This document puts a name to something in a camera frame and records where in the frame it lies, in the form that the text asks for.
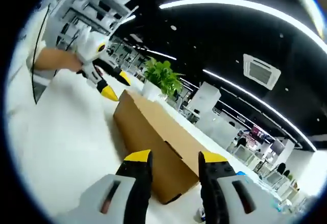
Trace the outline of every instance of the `green plant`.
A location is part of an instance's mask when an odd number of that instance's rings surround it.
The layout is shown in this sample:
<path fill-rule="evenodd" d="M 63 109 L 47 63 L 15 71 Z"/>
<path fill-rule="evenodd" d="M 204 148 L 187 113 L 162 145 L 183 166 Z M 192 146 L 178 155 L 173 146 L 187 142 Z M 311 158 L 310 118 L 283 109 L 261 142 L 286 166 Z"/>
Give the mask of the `green plant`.
<path fill-rule="evenodd" d="M 144 72 L 145 78 L 155 86 L 159 87 L 163 94 L 173 96 L 175 90 L 180 92 L 182 84 L 178 76 L 180 73 L 173 72 L 170 68 L 170 62 L 158 62 L 153 57 L 146 62 L 147 70 Z"/>

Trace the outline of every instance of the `cable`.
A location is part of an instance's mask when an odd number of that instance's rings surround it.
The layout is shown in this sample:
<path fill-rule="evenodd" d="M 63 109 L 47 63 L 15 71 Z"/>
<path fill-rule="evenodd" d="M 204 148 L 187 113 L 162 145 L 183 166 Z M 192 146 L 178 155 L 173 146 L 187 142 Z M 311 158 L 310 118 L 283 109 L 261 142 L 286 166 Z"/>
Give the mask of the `cable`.
<path fill-rule="evenodd" d="M 69 47 L 70 47 L 71 44 L 74 42 L 74 40 L 77 39 L 77 37 L 78 37 L 78 35 L 76 35 L 76 36 L 71 40 L 71 42 L 67 45 L 65 51 L 67 51 L 67 50 L 69 49 Z"/>
<path fill-rule="evenodd" d="M 37 35 L 37 39 L 36 39 L 36 43 L 35 43 L 35 49 L 34 49 L 34 54 L 33 54 L 33 63 L 32 63 L 32 91 L 33 91 L 33 98 L 34 98 L 35 104 L 37 103 L 36 102 L 36 97 L 35 97 L 35 91 L 34 91 L 34 63 L 35 63 L 35 55 L 36 55 L 36 50 L 37 50 L 37 43 L 39 42 L 41 31 L 42 31 L 42 28 L 43 28 L 43 25 L 44 25 L 46 16 L 48 15 L 49 11 L 50 11 L 50 4 L 48 5 L 48 9 L 46 10 L 46 14 L 45 14 L 44 19 L 42 21 L 39 34 Z"/>

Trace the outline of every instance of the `brown cardboard box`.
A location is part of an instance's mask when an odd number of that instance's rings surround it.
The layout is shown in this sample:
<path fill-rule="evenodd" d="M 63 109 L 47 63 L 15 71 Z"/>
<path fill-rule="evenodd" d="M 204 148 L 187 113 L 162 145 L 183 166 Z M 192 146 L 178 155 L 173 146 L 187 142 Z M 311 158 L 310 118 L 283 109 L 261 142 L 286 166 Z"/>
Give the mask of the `brown cardboard box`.
<path fill-rule="evenodd" d="M 156 102 L 125 90 L 114 120 L 129 153 L 153 152 L 152 189 L 163 204 L 196 185 L 198 153 L 205 148 Z"/>

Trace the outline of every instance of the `black ceiling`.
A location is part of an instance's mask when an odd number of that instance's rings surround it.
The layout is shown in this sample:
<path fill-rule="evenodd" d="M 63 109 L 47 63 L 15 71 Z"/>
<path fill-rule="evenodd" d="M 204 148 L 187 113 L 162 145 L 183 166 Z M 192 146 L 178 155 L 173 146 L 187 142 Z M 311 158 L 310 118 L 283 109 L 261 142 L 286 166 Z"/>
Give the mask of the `black ceiling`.
<path fill-rule="evenodd" d="M 289 118 L 305 135 L 327 134 L 327 58 L 311 39 L 276 17 L 238 6 L 159 8 L 160 4 L 172 1 L 176 0 L 132 0 L 127 6 L 139 6 L 136 18 L 120 27 L 117 34 L 127 37 L 131 44 L 135 42 L 129 34 L 137 34 L 143 40 L 142 45 L 177 58 L 176 61 L 170 60 L 172 66 L 185 74 L 186 80 L 196 85 L 206 81 L 218 88 L 224 87 L 253 104 L 301 142 L 306 150 L 309 147 L 302 138 L 278 116 L 237 89 L 203 73 L 202 69 L 208 69 L 260 97 Z M 249 1 L 281 10 L 316 32 L 298 0 Z M 244 53 L 282 71 L 273 90 L 243 75 Z M 271 135 L 285 136 L 280 128 L 243 101 L 224 90 L 221 93 L 222 101 L 257 121 Z M 327 148 L 327 142 L 314 142 L 314 145 Z"/>

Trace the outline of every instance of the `ceiling vent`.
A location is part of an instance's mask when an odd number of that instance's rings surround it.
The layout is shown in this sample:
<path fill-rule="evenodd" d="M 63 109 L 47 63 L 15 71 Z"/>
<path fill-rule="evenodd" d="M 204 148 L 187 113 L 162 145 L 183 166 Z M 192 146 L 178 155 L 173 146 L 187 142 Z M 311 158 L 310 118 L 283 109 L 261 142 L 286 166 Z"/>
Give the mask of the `ceiling vent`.
<path fill-rule="evenodd" d="M 281 71 L 258 58 L 243 54 L 244 76 L 265 86 L 267 89 L 274 88 Z"/>

